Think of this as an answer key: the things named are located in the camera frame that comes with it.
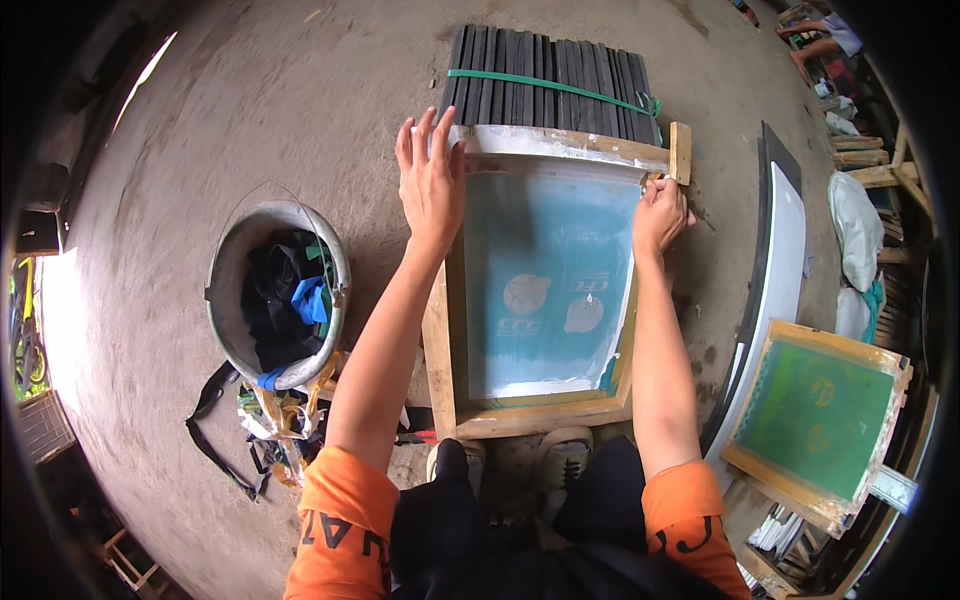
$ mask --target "concrete floor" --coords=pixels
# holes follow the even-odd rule
[[[207,269],[236,214],[286,197],[272,183],[244,195],[281,182],[329,220],[354,260],[350,348],[408,233],[396,128],[441,101],[458,23],[639,52],[663,102],[661,127],[692,127],[689,197],[705,219],[668,260],[704,415],[731,359],[754,260],[761,120],[804,173],[814,261],[798,321],[832,330],[840,265],[828,134],[774,33],[773,10],[753,8],[759,30],[718,0],[224,0],[176,18],[178,37],[89,174],[68,255],[44,273],[50,371],[128,529],[198,600],[281,594],[298,495],[274,484],[252,504],[182,424],[224,360],[206,320]],[[229,394],[202,428],[252,471]],[[403,449],[391,474],[403,486],[418,481],[422,458],[422,448]]]

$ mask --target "wooden frame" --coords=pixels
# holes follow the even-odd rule
[[[910,366],[908,358],[889,350],[783,321],[770,322],[770,329],[763,343],[761,361],[776,339],[787,339],[792,343],[814,349],[834,348],[847,356],[862,361],[864,364],[873,365],[879,371],[883,370],[894,376],[893,389],[890,393],[886,414],[877,436],[874,451],[867,470],[851,500],[822,490],[799,477],[791,476],[784,469],[776,468],[772,463],[747,451],[733,438],[728,441],[727,446],[721,452],[721,457],[724,460],[749,475],[749,477],[746,477],[748,483],[797,513],[804,520],[810,521],[834,538],[839,539],[852,523],[850,516],[856,517],[863,507],[863,503],[866,502],[876,479],[876,472],[883,464],[883,457],[893,436],[894,425],[897,423],[897,415],[906,401],[906,388],[913,376],[913,367]],[[750,398],[753,394],[759,374],[760,369],[757,369],[747,398]],[[734,431],[743,421],[749,406],[749,401],[744,403],[740,414],[737,416]]]
[[[127,582],[127,585],[131,587],[133,591],[139,591],[147,584],[147,580],[156,573],[156,570],[160,568],[159,564],[154,563],[147,572],[141,574],[136,567],[131,564],[130,560],[120,551],[120,548],[117,547],[117,542],[120,541],[127,535],[127,529],[121,529],[110,538],[107,543],[104,544],[104,550],[107,552],[107,562],[116,570],[117,575],[120,576],[120,579]],[[120,563],[114,560],[114,557],[120,559],[120,562],[126,567],[123,568],[120,566]]]
[[[686,125],[671,150],[593,133],[506,125],[455,126],[448,143],[467,143],[469,172],[491,168],[499,158],[570,160],[571,168],[613,169],[637,184],[665,174],[689,182],[690,131]],[[686,156],[674,157],[676,153]],[[593,426],[632,415],[631,357],[636,321],[636,279],[632,279],[608,395],[603,390],[556,394],[560,403],[458,413],[468,399],[466,278],[463,233],[457,235],[430,290],[423,316],[423,352],[437,438],[483,439],[545,433],[571,425]]]

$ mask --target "wooden stick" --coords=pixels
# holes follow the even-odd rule
[[[907,192],[913,196],[913,199],[917,201],[917,204],[926,212],[927,216],[930,217],[930,220],[933,221],[933,206],[930,204],[930,200],[926,197],[926,194],[920,189],[920,186],[917,185],[916,180],[911,178],[906,172],[905,168],[908,163],[903,163],[900,167],[893,167],[890,169],[891,175],[894,179],[906,189]]]
[[[883,148],[882,137],[869,135],[832,135],[830,143],[835,150],[870,150]]]
[[[867,167],[866,169],[849,171],[847,174],[863,183],[863,186],[867,189],[872,187],[892,187],[894,185],[900,185],[900,182],[891,172],[892,168],[891,165],[884,164],[877,167]],[[920,176],[917,174],[917,165],[912,161],[904,162],[900,166],[900,171],[905,178],[914,183],[920,180]]]
[[[680,185],[690,185],[691,130],[674,121],[670,124],[670,177]]]
[[[903,164],[903,157],[906,155],[906,125],[903,121],[900,121],[900,126],[897,127],[897,143],[894,145],[894,158],[890,161],[891,166],[897,169]]]

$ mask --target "orange shirt sleeve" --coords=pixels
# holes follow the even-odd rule
[[[284,600],[386,597],[396,486],[337,447],[321,450],[305,475],[300,546]]]
[[[720,486],[705,461],[657,473],[642,502],[651,554],[665,553],[733,598],[750,598],[720,522]]]

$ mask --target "green cloth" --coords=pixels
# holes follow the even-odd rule
[[[524,75],[511,75],[510,73],[492,73],[490,71],[473,71],[471,69],[450,69],[446,72],[447,77],[475,77],[477,79],[494,79],[501,82],[510,82],[512,84],[527,84],[527,85],[536,85],[537,87],[549,87],[550,89],[557,89],[559,91],[570,92],[571,94],[579,94],[581,96],[587,96],[588,98],[593,98],[595,100],[602,100],[603,102],[609,102],[615,104],[619,107],[627,108],[629,110],[635,110],[647,116],[657,117],[660,114],[660,108],[662,104],[660,100],[656,98],[651,98],[647,96],[646,93],[643,96],[640,96],[639,92],[636,92],[636,100],[639,102],[640,106],[643,106],[643,99],[646,98],[647,104],[650,106],[650,110],[653,112],[648,112],[640,107],[635,107],[632,104],[627,104],[617,100],[616,98],[611,98],[610,96],[604,96],[603,94],[598,94],[596,92],[589,91],[588,89],[581,89],[580,87],[573,87],[572,85],[558,84],[557,82],[551,82],[546,79],[538,79],[536,77],[526,77]]]
[[[863,330],[860,341],[872,344],[876,336],[876,318],[880,314],[880,305],[883,304],[883,286],[879,281],[874,281],[866,292],[860,293],[860,296],[867,302],[867,308],[870,309],[870,320],[867,322],[867,328]]]

